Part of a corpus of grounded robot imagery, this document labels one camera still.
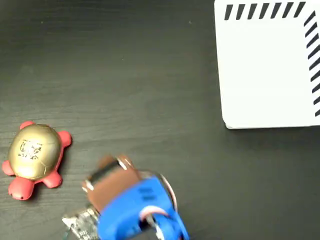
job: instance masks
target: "gold turtle shell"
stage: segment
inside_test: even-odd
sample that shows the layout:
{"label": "gold turtle shell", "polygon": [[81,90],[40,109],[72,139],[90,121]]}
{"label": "gold turtle shell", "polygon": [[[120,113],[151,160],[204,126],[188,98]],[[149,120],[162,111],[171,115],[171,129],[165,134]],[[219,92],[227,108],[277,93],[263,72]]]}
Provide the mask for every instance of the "gold turtle shell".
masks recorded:
{"label": "gold turtle shell", "polygon": [[32,124],[17,133],[8,160],[16,176],[36,181],[55,169],[61,147],[61,139],[53,128]]}

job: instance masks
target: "wood grain surface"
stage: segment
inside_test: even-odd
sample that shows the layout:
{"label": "wood grain surface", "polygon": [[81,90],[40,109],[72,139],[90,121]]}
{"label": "wood grain surface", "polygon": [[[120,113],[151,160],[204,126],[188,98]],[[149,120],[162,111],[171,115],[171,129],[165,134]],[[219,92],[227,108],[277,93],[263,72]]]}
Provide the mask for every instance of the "wood grain surface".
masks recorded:
{"label": "wood grain surface", "polygon": [[0,2],[0,158],[23,121],[73,136],[61,187],[17,201],[0,174],[1,240],[62,239],[119,153],[168,178],[193,240],[319,239],[320,130],[225,128],[213,19],[212,0]]}

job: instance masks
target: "circuit board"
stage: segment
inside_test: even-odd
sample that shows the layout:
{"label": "circuit board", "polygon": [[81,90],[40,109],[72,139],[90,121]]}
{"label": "circuit board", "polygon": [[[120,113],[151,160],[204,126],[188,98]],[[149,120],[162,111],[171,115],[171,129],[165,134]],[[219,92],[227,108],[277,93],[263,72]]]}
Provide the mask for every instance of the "circuit board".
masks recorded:
{"label": "circuit board", "polygon": [[97,234],[99,214],[93,207],[80,210],[62,218],[63,223],[68,227],[79,240],[99,240]]}

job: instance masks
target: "turtle leg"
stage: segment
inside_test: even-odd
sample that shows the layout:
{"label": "turtle leg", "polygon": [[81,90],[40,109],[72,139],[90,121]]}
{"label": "turtle leg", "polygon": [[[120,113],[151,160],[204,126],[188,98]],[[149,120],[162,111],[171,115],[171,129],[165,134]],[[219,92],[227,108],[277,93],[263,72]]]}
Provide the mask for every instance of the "turtle leg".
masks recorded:
{"label": "turtle leg", "polygon": [[35,182],[17,176],[9,185],[9,194],[17,200],[27,200],[34,191]]}
{"label": "turtle leg", "polygon": [[69,132],[67,131],[59,131],[58,132],[60,138],[61,138],[61,141],[62,141],[62,146],[65,148],[67,146],[69,146],[71,144],[71,135]]}
{"label": "turtle leg", "polygon": [[53,171],[41,180],[48,188],[56,188],[62,183],[62,177],[57,171]]}
{"label": "turtle leg", "polygon": [[35,123],[33,121],[25,121],[20,125],[20,130],[32,124],[35,124]]}
{"label": "turtle leg", "polygon": [[4,163],[2,163],[2,171],[8,176],[15,175],[14,171],[12,170],[12,168],[10,166],[10,162],[8,160],[4,161]]}

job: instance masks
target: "red turtle toy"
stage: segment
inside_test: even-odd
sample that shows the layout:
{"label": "red turtle toy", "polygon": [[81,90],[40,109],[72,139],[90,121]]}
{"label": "red turtle toy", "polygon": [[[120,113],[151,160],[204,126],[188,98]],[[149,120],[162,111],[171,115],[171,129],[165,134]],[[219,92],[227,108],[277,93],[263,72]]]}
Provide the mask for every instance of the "red turtle toy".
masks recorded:
{"label": "red turtle toy", "polygon": [[15,175],[9,194],[14,199],[27,200],[37,183],[42,182],[48,188],[58,187],[62,178],[57,170],[64,149],[71,141],[67,131],[56,132],[48,125],[32,121],[22,123],[10,146],[8,160],[2,164],[6,175]]}

